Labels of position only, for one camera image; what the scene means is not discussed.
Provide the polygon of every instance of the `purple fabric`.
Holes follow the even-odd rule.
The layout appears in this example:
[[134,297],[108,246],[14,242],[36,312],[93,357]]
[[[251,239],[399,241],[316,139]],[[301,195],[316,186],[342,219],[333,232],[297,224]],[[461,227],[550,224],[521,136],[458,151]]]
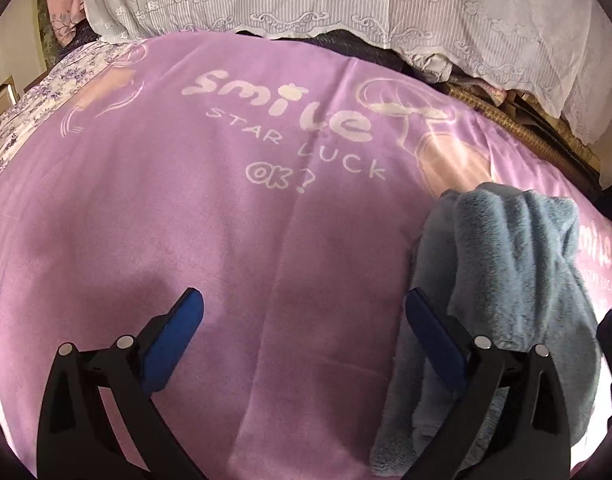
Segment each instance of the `purple fabric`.
[[443,189],[483,180],[577,200],[580,266],[612,306],[612,225],[465,105],[307,44],[136,47],[0,176],[0,391],[22,459],[57,347],[137,333],[194,286],[204,322],[153,399],[206,475],[370,478],[412,250]]

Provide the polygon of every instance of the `blue gripper pad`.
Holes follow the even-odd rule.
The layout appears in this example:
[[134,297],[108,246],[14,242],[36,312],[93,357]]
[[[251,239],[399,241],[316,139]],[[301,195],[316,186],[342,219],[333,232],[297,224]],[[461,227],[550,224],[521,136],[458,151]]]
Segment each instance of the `blue gripper pad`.
[[182,299],[142,359],[141,387],[148,397],[166,387],[203,319],[203,298],[198,290],[188,289]]
[[408,292],[406,319],[444,386],[463,395],[468,387],[466,357],[417,288]]

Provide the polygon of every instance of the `blue-gray towel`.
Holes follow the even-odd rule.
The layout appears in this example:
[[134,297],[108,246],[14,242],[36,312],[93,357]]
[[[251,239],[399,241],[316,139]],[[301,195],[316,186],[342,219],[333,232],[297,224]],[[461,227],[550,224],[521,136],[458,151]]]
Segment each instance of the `blue-gray towel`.
[[[527,351],[550,348],[570,425],[571,445],[586,431],[601,353],[597,321],[574,266],[576,204],[499,184],[447,191],[426,220],[412,286],[472,335]],[[493,399],[463,467],[478,462],[503,408]],[[455,397],[439,382],[403,318],[393,377],[371,452],[374,474],[401,476],[432,440]]]

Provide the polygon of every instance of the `fleece blanket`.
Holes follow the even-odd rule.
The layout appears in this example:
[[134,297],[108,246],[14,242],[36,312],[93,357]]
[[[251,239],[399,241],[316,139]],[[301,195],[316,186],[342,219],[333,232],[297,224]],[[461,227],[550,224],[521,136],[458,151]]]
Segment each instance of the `fleece blanket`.
[[577,202],[601,319],[612,224],[465,105],[307,44],[135,46],[0,174],[0,394],[18,454],[34,469],[62,342],[107,346],[194,286],[204,322],[153,400],[206,475],[370,478],[423,222],[446,189],[485,181]]

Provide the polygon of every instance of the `question mark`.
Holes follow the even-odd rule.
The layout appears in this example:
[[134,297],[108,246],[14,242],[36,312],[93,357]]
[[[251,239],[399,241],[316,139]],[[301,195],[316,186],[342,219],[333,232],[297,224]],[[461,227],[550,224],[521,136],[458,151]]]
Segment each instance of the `question mark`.
[[307,186],[308,184],[310,184],[311,182],[314,182],[314,180],[315,180],[315,174],[314,174],[312,171],[310,171],[308,168],[304,168],[303,170],[300,170],[300,171],[308,171],[308,173],[310,173],[310,177],[309,177],[309,178],[307,178],[306,180],[304,180],[303,184],[301,184],[301,186],[299,186],[299,187],[297,188],[297,191],[298,191],[298,192],[300,192],[300,193],[305,193],[305,192],[306,192],[306,189],[305,189],[305,188],[306,188],[306,186]]

